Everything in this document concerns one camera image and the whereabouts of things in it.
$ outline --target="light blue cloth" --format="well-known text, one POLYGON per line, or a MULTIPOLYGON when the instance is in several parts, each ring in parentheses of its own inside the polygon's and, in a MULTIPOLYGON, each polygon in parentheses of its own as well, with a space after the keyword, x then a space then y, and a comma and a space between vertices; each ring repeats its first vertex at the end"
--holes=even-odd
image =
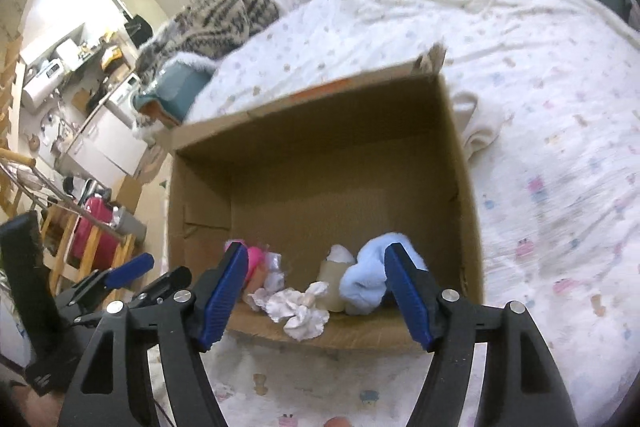
POLYGON ((394 243, 404 247, 415 267, 427 269, 405 235, 389 232, 371 239, 358 252, 357 263, 348 267, 340 280, 340 297, 349 315, 368 315, 380 306, 386 293, 385 250, 394 243))

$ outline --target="silver bolt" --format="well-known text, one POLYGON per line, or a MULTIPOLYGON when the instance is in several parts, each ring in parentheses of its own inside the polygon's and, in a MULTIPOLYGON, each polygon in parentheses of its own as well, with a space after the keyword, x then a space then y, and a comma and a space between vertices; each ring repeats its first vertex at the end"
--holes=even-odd
POLYGON ((520 315, 521 313, 524 313, 525 310, 527 309, 526 306, 522 304, 520 301, 511 301, 509 303, 509 308, 511 308, 511 311, 513 313, 517 313, 518 315, 520 315))
POLYGON ((174 301, 187 302, 191 299, 191 292, 189 290, 180 290, 174 294, 174 301))
POLYGON ((113 301, 107 304, 107 313, 116 314, 119 311, 122 311, 124 308, 124 303, 122 301, 113 301))
POLYGON ((449 302, 455 302, 460 299, 460 294, 455 290, 444 290, 442 292, 442 298, 449 302))

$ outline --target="mattress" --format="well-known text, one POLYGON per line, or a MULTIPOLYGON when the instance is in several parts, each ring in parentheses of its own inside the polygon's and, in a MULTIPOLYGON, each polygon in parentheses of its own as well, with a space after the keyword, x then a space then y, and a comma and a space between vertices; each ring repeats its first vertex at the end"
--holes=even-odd
MULTIPOLYGON (((640 36, 596 0, 311 0, 229 55, 188 121, 417 57, 506 114, 470 160, 486 303, 526 303, 580 425, 640 369, 640 36)), ((473 425, 484 346, 460 425, 473 425)), ((155 371, 157 355, 152 355, 155 371)), ((203 356, 233 425, 404 425, 428 354, 324 352, 225 335, 203 356)), ((166 406, 160 381, 156 391, 166 406)))

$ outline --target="bed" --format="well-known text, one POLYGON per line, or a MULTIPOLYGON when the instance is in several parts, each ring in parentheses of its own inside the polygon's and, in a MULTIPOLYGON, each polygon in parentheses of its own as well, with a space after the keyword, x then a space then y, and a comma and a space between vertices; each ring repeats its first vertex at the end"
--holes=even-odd
MULTIPOLYGON (((444 40, 452 92, 498 104, 470 160, 486 303, 526 303, 580 425, 640 369, 640 34, 596 0, 311 0, 230 54, 187 122, 411 60, 444 40)), ((152 371, 158 372, 155 355, 152 371)), ((225 335, 203 357, 233 425, 404 425, 427 354, 330 353, 225 335)), ((476 357, 460 425, 472 426, 476 357)), ((156 396, 166 405, 161 380, 156 396)))

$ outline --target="fur blanket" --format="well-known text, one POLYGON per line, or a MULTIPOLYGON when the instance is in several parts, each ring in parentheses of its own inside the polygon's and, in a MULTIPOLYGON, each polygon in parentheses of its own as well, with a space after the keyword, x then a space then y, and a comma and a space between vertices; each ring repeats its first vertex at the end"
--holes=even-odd
POLYGON ((219 60, 281 14, 274 0, 190 0, 142 45, 136 73, 148 86, 162 65, 180 52, 219 60))

